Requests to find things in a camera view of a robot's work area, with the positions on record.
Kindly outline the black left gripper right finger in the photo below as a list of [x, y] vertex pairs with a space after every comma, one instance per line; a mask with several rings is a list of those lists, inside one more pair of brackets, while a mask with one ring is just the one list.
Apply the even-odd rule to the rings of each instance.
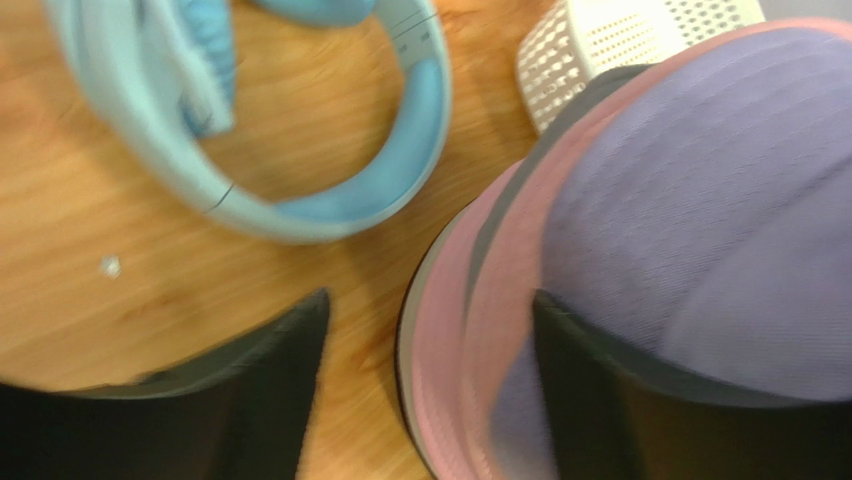
[[847, 479], [851, 406], [777, 396], [660, 360], [546, 291], [534, 350], [563, 479]]

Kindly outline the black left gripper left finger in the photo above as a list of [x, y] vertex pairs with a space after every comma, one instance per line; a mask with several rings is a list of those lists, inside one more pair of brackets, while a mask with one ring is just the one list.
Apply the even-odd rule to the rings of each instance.
[[320, 289], [132, 384], [1, 387], [5, 479], [292, 479], [330, 323]]

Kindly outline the pink cloth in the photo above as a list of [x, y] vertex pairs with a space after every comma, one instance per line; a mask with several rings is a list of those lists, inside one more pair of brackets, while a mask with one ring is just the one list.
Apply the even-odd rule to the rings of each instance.
[[[589, 118], [598, 126], [596, 107], [577, 123]], [[554, 192], [549, 180], [568, 174], [572, 146], [590, 143], [585, 133], [575, 132], [577, 123], [544, 156], [509, 206], [465, 315], [470, 333], [461, 365], [461, 415], [474, 468], [488, 479], [559, 478], [531, 349], [531, 302], [540, 261], [542, 206]]]

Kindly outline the lavender cloth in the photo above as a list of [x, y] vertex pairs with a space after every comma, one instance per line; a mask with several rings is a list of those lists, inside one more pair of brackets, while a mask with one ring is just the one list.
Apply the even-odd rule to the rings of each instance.
[[851, 406], [851, 27], [771, 22], [652, 66], [584, 118], [536, 290], [710, 379]]

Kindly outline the pink bucket hat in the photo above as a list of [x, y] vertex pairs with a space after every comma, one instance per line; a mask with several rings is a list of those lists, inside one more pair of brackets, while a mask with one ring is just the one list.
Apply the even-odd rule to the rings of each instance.
[[414, 330], [414, 413], [437, 479], [477, 479], [460, 413], [464, 302], [473, 243], [519, 163], [501, 174], [468, 209], [434, 259]]

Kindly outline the pink and beige reversible hat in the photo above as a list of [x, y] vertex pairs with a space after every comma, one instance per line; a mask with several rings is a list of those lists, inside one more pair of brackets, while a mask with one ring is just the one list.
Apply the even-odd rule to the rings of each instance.
[[431, 272], [437, 251], [441, 249], [446, 237], [452, 232], [467, 209], [467, 206], [462, 208], [425, 251], [405, 291], [396, 329], [394, 367], [400, 417], [416, 453], [432, 479], [437, 479], [437, 476], [434, 473], [431, 459], [423, 449], [423, 438], [414, 413], [413, 374], [411, 373], [414, 330], [424, 282]]

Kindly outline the grey hat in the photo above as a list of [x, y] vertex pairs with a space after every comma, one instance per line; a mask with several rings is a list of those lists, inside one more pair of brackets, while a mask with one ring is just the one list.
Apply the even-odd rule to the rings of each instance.
[[467, 313], [469, 310], [474, 287], [478, 282], [485, 257], [509, 206], [543, 160], [544, 156], [554, 147], [565, 132], [583, 116], [650, 67], [652, 67], [652, 64], [621, 66], [595, 77], [587, 84], [583, 91], [577, 94], [560, 111], [544, 130], [530, 153], [519, 163], [518, 168], [496, 198], [473, 243], [471, 262], [466, 281], [464, 313]]

